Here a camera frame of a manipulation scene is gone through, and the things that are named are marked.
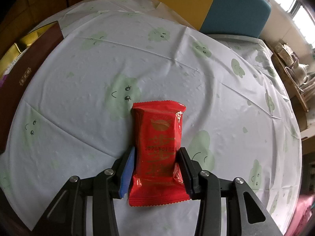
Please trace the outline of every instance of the plastic wrapper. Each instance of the plastic wrapper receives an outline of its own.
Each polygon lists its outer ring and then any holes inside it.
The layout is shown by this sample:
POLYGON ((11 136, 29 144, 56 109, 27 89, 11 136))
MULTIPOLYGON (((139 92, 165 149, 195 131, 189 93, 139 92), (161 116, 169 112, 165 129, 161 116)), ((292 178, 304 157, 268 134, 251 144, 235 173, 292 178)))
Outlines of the plastic wrapper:
POLYGON ((190 199, 175 162, 181 146, 183 104, 175 101, 134 103, 137 149, 130 206, 154 206, 190 199))

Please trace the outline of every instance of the yellow and blue headboard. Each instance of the yellow and blue headboard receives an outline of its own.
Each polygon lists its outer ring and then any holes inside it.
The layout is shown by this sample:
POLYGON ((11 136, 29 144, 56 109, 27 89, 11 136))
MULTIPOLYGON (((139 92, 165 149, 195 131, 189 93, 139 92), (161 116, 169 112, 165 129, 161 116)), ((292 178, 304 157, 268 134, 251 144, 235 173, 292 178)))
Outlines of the yellow and blue headboard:
POLYGON ((271 12, 266 0, 159 0, 204 34, 258 38, 271 12))

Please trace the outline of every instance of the window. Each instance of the window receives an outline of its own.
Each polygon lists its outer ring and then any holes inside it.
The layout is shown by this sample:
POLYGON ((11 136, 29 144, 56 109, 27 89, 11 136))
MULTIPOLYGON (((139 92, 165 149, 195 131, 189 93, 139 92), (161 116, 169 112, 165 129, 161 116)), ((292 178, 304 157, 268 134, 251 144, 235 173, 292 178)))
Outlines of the window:
POLYGON ((315 48, 315 25, 306 10, 301 6, 301 3, 298 0, 275 1, 292 16, 294 23, 300 29, 305 40, 315 48))

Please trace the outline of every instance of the pink cloth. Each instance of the pink cloth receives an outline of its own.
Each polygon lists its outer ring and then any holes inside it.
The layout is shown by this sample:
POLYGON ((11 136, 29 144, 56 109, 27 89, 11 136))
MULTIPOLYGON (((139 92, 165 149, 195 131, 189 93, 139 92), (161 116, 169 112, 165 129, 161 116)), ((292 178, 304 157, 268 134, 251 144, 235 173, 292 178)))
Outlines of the pink cloth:
POLYGON ((297 236, 300 234, 312 215, 311 207, 314 199, 314 194, 299 196, 291 223, 284 236, 297 236))

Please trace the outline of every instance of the beige wall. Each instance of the beige wall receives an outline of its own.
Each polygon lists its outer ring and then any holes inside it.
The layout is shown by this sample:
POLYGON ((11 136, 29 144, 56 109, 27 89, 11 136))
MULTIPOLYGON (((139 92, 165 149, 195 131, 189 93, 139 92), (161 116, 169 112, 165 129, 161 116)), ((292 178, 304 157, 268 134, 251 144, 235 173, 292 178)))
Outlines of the beige wall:
POLYGON ((312 58, 310 45, 296 27, 290 15, 276 1, 271 0, 270 2, 271 14, 260 34, 260 38, 266 40, 272 46, 282 39, 297 53, 300 63, 310 65, 309 72, 315 71, 315 61, 312 58))

